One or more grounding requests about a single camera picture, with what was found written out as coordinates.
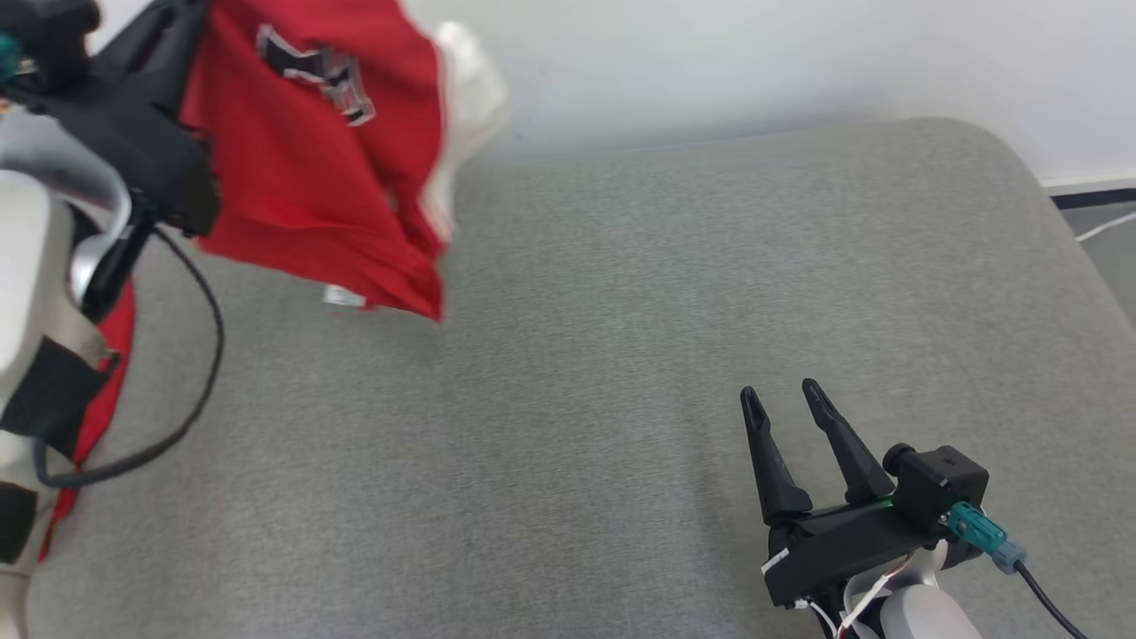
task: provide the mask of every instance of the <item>white label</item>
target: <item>white label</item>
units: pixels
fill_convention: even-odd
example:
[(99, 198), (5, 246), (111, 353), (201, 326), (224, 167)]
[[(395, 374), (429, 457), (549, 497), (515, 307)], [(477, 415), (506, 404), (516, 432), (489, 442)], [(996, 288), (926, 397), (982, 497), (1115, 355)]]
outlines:
[(785, 557), (788, 557), (788, 548), (785, 548), (780, 553), (777, 553), (772, 557), (769, 557), (769, 561), (761, 565), (761, 574), (766, 574), (767, 572), (769, 572), (769, 569), (779, 564), (780, 561), (784, 559)]
[(362, 308), (364, 306), (367, 306), (367, 298), (352, 293), (343, 287), (327, 284), (324, 289), (324, 302), (334, 304), (336, 306), (353, 306), (356, 308)]

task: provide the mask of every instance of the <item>white cable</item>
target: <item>white cable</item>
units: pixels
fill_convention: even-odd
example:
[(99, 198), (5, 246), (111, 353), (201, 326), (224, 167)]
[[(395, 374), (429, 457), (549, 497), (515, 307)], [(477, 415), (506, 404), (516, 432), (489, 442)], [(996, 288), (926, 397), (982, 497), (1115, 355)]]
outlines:
[(1124, 224), (1126, 222), (1131, 222), (1133, 219), (1136, 219), (1136, 211), (1129, 213), (1128, 215), (1125, 215), (1122, 217), (1118, 217), (1118, 218), (1113, 219), (1112, 222), (1105, 222), (1104, 224), (1101, 224), (1100, 226), (1097, 226), (1096, 229), (1093, 229), (1092, 231), (1088, 231), (1086, 233), (1081, 233), (1080, 235), (1077, 235), (1077, 241), (1078, 242), (1084, 242), (1085, 240), (1087, 240), (1089, 238), (1093, 238), (1093, 236), (1095, 236), (1095, 235), (1097, 235), (1100, 233), (1103, 233), (1103, 232), (1108, 231), (1109, 229), (1112, 229), (1113, 226), (1120, 226), (1121, 224)]
[(833, 620), (832, 617), (828, 616), (828, 613), (822, 611), (820, 606), (817, 605), (816, 601), (809, 601), (809, 607), (817, 611), (817, 614), (820, 615), (820, 619), (825, 620), (825, 623), (828, 624), (828, 631), (832, 632), (832, 637), (836, 637), (836, 624), (833, 623)]
[(907, 558), (900, 562), (897, 566), (879, 575), (879, 579), (876, 580), (876, 583), (872, 583), (868, 592), (864, 594), (862, 599), (860, 599), (860, 603), (857, 604), (855, 607), (852, 608), (852, 612), (849, 613), (847, 616), (844, 617), (844, 621), (841, 622), (841, 626), (834, 634), (835, 639), (842, 639), (844, 637), (844, 633), (847, 632), (849, 628), (852, 628), (852, 624), (855, 622), (857, 617), (863, 614), (863, 611), (868, 608), (868, 605), (871, 604), (871, 600), (876, 598), (876, 595), (879, 595), (879, 591), (883, 590), (885, 586), (887, 586), (887, 581), (891, 580), (896, 574), (899, 574), (899, 572), (902, 571), (904, 567), (907, 567), (908, 562), (910, 562), (911, 557), (913, 556), (914, 556), (913, 553), (908, 555)]

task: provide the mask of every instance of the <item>white wall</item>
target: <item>white wall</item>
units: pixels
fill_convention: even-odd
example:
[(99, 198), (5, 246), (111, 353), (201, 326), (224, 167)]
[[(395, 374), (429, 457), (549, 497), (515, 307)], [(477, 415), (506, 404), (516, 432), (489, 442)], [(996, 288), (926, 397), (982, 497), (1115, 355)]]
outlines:
[[(427, 26), (469, 24), (503, 67), (500, 153), (943, 115), (1059, 190), (1136, 186), (1133, 0), (403, 2)], [(142, 1), (102, 3), (109, 33)]]

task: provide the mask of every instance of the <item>baseboard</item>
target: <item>baseboard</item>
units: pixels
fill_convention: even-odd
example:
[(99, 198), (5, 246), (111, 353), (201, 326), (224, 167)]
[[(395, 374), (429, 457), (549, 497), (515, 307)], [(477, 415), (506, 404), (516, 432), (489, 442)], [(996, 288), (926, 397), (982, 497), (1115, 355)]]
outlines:
[(1045, 194), (1051, 198), (1078, 193), (1099, 193), (1102, 191), (1124, 191), (1136, 189), (1136, 168), (1130, 172), (1111, 175), (1051, 177), (1042, 180), (1041, 183)]

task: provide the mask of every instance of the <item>gray cushion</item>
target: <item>gray cushion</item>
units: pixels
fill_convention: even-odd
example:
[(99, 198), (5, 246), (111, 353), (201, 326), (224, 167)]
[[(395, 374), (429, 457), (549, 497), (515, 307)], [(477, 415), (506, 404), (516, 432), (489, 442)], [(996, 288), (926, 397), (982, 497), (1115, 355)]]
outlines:
[[(231, 347), (202, 423), (84, 490), (37, 637), (820, 637), (771, 607), (738, 391), (818, 505), (843, 484), (800, 382), (877, 454), (950, 443), (1093, 637), (1136, 636), (1136, 334), (1022, 163), (920, 119), (479, 165), (446, 318), (320, 304), (199, 258)], [(167, 432), (212, 327), (160, 247), (118, 418)], [(1061, 637), (986, 559), (987, 637)]]

